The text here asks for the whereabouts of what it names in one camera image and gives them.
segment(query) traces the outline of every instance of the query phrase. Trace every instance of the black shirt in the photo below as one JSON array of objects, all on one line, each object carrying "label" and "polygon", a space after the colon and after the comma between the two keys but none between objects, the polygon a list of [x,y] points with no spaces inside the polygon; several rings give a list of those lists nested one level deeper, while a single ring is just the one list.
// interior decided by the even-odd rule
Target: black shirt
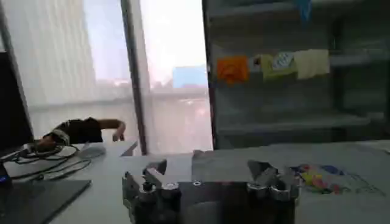
[{"label": "black shirt", "polygon": [[65,144],[103,142],[100,124],[92,117],[63,122],[46,136],[52,136],[55,142]]}]

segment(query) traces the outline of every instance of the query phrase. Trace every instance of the gray cabinet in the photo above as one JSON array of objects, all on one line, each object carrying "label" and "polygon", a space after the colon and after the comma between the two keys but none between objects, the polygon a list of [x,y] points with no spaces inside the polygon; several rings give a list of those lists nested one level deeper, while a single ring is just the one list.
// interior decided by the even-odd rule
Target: gray cabinet
[{"label": "gray cabinet", "polygon": [[[215,149],[387,138],[390,12],[385,0],[204,0]],[[264,80],[259,54],[328,49],[330,72]],[[245,55],[249,80],[226,84],[217,61]]]}]

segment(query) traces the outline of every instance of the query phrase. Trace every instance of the person's arm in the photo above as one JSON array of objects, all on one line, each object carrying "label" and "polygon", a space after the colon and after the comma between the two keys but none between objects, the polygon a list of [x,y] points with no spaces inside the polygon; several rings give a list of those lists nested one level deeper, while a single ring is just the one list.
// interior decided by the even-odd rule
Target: person's arm
[{"label": "person's arm", "polygon": [[112,135],[113,141],[124,141],[124,131],[126,130],[126,124],[123,121],[117,119],[101,119],[97,120],[100,128],[104,129],[116,129]]}]

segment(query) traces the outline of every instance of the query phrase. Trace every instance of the person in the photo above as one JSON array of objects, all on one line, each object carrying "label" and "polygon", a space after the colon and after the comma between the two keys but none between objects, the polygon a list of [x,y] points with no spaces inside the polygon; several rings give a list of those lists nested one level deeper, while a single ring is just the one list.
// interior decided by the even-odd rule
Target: person
[{"label": "person", "polygon": [[68,120],[53,129],[41,138],[37,146],[52,147],[56,144],[82,144],[88,142],[103,142],[102,130],[114,129],[113,141],[124,141],[126,125],[117,119],[95,119],[89,117],[85,120]]}]

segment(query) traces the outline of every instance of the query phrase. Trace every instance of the orange cloth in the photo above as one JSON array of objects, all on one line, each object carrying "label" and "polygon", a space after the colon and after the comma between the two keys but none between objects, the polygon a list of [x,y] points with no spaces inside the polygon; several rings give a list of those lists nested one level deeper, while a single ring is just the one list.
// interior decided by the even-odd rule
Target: orange cloth
[{"label": "orange cloth", "polygon": [[228,84],[248,81],[248,58],[237,56],[218,59],[217,74],[219,80],[225,80]]}]

